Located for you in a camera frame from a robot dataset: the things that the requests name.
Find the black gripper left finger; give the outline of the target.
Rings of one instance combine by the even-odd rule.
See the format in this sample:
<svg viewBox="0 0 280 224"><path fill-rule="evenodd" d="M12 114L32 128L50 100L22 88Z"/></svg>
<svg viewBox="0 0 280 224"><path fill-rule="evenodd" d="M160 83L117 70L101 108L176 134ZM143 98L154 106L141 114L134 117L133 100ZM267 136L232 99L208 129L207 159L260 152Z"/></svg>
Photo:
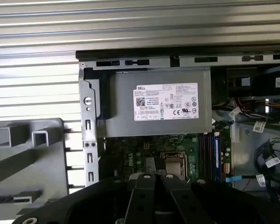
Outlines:
<svg viewBox="0 0 280 224"><path fill-rule="evenodd" d="M151 224L156 176L140 174L124 182L101 180L18 217L16 224Z"/></svg>

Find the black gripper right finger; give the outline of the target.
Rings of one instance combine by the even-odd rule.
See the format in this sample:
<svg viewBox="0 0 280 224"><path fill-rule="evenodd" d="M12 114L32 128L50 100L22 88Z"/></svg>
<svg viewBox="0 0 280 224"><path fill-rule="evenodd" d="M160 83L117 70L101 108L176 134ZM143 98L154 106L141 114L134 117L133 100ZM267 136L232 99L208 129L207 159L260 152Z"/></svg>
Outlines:
<svg viewBox="0 0 280 224"><path fill-rule="evenodd" d="M184 224L280 224L280 205L222 183L162 176Z"/></svg>

